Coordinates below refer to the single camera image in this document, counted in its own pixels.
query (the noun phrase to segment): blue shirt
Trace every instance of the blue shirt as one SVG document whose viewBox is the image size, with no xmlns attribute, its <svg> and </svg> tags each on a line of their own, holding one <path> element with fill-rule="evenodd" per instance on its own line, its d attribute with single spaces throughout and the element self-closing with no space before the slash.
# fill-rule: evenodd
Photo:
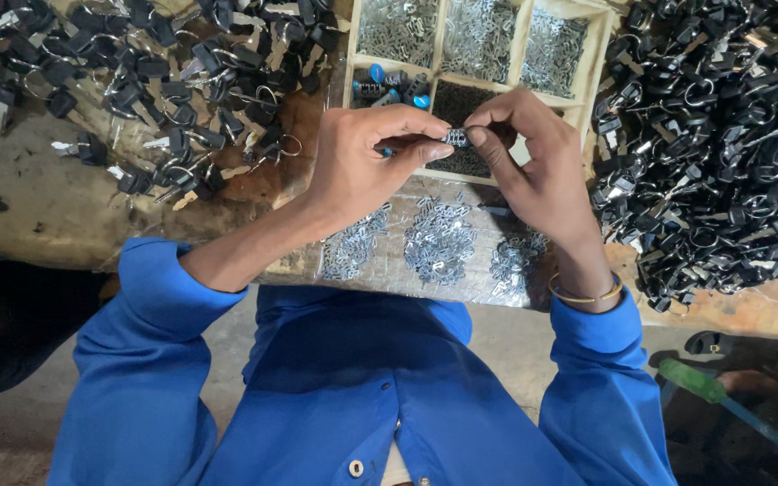
<svg viewBox="0 0 778 486">
<path fill-rule="evenodd" d="M 552 301 L 558 373 L 537 427 L 467 348 L 463 305 L 263 285 L 247 386 L 216 448 L 200 333 L 245 291 L 196 282 L 187 250 L 125 243 L 121 292 L 78 335 L 50 484 L 379 485 L 393 438 L 431 486 L 676 483 L 626 289 L 602 315 Z"/>
</svg>

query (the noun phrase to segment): plastic sheet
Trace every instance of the plastic sheet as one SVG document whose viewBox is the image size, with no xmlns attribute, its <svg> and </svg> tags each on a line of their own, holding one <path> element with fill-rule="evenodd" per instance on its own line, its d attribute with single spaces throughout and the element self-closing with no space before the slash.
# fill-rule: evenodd
<svg viewBox="0 0 778 486">
<path fill-rule="evenodd" d="M 420 211 L 416 203 L 423 197 L 439 195 L 442 202 L 456 204 L 455 200 L 460 191 L 464 191 L 462 202 L 473 207 L 464 219 L 477 232 L 474 254 L 465 261 L 465 277 L 450 285 L 422 283 L 416 271 L 408 269 L 405 263 L 404 232 L 414 224 L 413 218 Z M 536 268 L 529 276 L 531 284 L 526 295 L 494 291 L 499 281 L 491 274 L 493 250 L 505 239 L 527 235 L 527 226 L 514 216 L 497 216 L 479 207 L 484 204 L 486 207 L 497 208 L 497 212 L 506 211 L 506 202 L 496 188 L 415 175 L 405 182 L 389 203 L 393 205 L 393 209 L 388 213 L 388 223 L 385 227 L 389 235 L 377 238 L 373 257 L 360 265 L 360 276 L 343 282 L 323 279 L 321 243 L 316 242 L 303 249 L 301 258 L 297 256 L 297 264 L 303 267 L 303 272 L 297 277 L 306 277 L 314 284 L 352 290 L 547 310 L 550 304 L 550 293 L 546 288 L 546 282 L 554 272 L 554 258 L 550 253 L 546 253 L 537 262 Z M 271 281 L 271 275 L 261 277 L 261 281 Z"/>
</svg>

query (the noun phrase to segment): right hand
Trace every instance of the right hand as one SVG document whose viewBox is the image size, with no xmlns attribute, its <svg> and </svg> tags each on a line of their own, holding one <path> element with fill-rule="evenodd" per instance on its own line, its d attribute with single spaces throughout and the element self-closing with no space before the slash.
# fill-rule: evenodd
<svg viewBox="0 0 778 486">
<path fill-rule="evenodd" d="M 486 128 L 493 122 L 508 123 L 527 139 L 530 162 L 518 166 Z M 516 216 L 562 248 L 601 242 L 584 185 L 581 137 L 536 95 L 524 88 L 502 94 L 480 106 L 464 127 Z"/>
</svg>

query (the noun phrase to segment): forearm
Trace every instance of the forearm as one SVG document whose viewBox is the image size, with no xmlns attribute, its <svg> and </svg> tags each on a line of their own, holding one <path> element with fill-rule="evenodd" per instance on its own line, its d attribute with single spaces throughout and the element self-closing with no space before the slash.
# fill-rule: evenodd
<svg viewBox="0 0 778 486">
<path fill-rule="evenodd" d="M 596 299 L 589 304 L 566 302 L 567 305 L 589 314 L 601 314 L 613 309 L 620 302 L 620 296 L 599 299 L 614 289 L 614 280 L 598 227 L 592 215 L 589 218 L 590 221 L 577 221 L 581 228 L 578 236 L 556 249 L 559 286 L 562 295 Z"/>
<path fill-rule="evenodd" d="M 179 258 L 196 281 L 216 291 L 241 291 L 265 268 L 296 248 L 326 235 L 304 199 L 197 248 Z"/>
</svg>

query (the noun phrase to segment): gold bangle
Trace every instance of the gold bangle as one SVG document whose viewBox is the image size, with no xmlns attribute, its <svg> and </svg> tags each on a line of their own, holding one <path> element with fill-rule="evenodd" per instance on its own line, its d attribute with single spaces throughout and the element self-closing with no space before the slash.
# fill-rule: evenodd
<svg viewBox="0 0 778 486">
<path fill-rule="evenodd" d="M 550 279 L 548 279 L 548 290 L 551 291 L 551 293 L 553 293 L 555 297 L 557 297 L 560 300 L 565 301 L 565 302 L 573 302 L 575 304 L 590 304 L 590 303 L 596 302 L 597 300 L 605 300 L 607 298 L 614 297 L 615 295 L 619 294 L 623 290 L 623 280 L 620 278 L 620 275 L 617 275 L 616 273 L 614 273 L 612 271 L 611 275 L 614 276 L 615 279 L 617 279 L 615 288 L 611 292 L 609 292 L 607 294 L 604 294 L 603 296 L 599 297 L 599 299 L 567 297 L 567 296 L 563 296 L 563 295 L 558 294 L 557 291 L 556 291 L 556 288 L 554 288 L 554 280 L 559 275 L 560 275 L 560 272 L 558 271 Z"/>
</svg>

